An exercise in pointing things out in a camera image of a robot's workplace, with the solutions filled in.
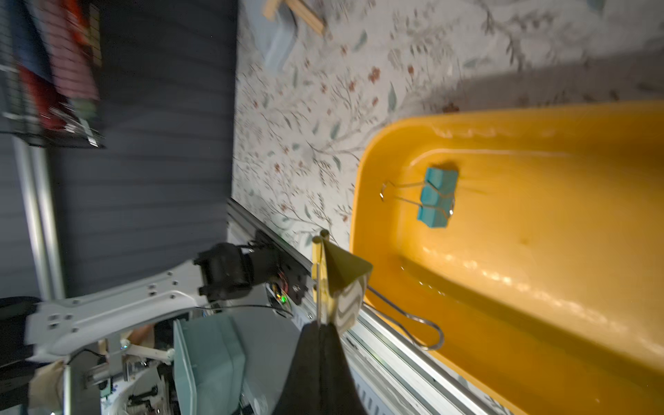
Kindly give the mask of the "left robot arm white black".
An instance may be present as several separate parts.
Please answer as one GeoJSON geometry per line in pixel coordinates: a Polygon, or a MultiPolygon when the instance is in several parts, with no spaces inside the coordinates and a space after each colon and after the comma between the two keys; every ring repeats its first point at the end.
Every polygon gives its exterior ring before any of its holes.
{"type": "Polygon", "coordinates": [[[4,298],[1,364],[56,361],[162,316],[245,297],[278,269],[271,247],[221,243],[164,273],[102,292],[50,301],[4,298]]]}

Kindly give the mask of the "yellow plastic storage tray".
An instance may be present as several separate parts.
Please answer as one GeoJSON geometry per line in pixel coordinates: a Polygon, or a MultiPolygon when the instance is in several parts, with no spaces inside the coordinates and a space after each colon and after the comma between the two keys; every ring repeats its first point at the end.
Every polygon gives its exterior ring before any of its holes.
{"type": "Polygon", "coordinates": [[[434,356],[511,410],[662,413],[662,102],[395,123],[361,160],[350,248],[371,287],[441,328],[434,356]],[[380,200],[429,167],[459,172],[447,228],[380,200]]]}

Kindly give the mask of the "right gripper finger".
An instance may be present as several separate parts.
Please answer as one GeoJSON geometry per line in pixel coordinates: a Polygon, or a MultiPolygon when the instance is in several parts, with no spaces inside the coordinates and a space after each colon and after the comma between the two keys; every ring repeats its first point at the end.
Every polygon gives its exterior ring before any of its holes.
{"type": "Polygon", "coordinates": [[[336,326],[304,325],[275,414],[364,414],[336,326]]]}

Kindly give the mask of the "teal binder clip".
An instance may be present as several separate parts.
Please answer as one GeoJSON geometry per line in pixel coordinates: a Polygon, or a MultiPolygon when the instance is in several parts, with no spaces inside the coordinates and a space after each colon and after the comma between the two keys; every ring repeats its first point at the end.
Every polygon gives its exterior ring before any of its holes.
{"type": "Polygon", "coordinates": [[[380,200],[394,199],[417,208],[417,220],[429,228],[447,228],[455,212],[459,172],[429,167],[418,182],[386,181],[380,188],[380,200]]]}

